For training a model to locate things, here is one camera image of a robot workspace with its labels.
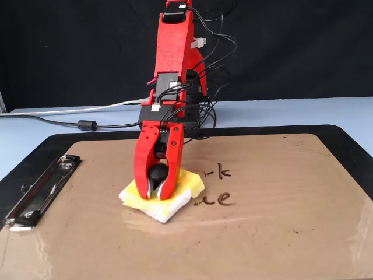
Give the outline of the red gripper body with servo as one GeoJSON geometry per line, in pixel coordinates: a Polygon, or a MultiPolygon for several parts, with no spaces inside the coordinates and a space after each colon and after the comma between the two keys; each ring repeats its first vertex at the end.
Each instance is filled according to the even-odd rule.
{"type": "Polygon", "coordinates": [[[182,155],[184,131],[182,124],[159,125],[158,136],[153,146],[156,158],[165,159],[166,152],[179,152],[182,155]]]}

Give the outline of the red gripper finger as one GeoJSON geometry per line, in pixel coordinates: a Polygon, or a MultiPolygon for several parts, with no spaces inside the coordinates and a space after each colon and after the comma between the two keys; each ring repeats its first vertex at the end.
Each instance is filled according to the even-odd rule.
{"type": "Polygon", "coordinates": [[[159,162],[153,151],[159,135],[159,122],[144,121],[135,145],[133,169],[136,188],[141,198],[148,200],[152,194],[152,186],[148,183],[148,169],[159,162]]]}
{"type": "Polygon", "coordinates": [[[179,152],[166,152],[168,172],[160,182],[157,190],[159,200],[168,200],[173,195],[180,173],[181,154],[179,152]]]}

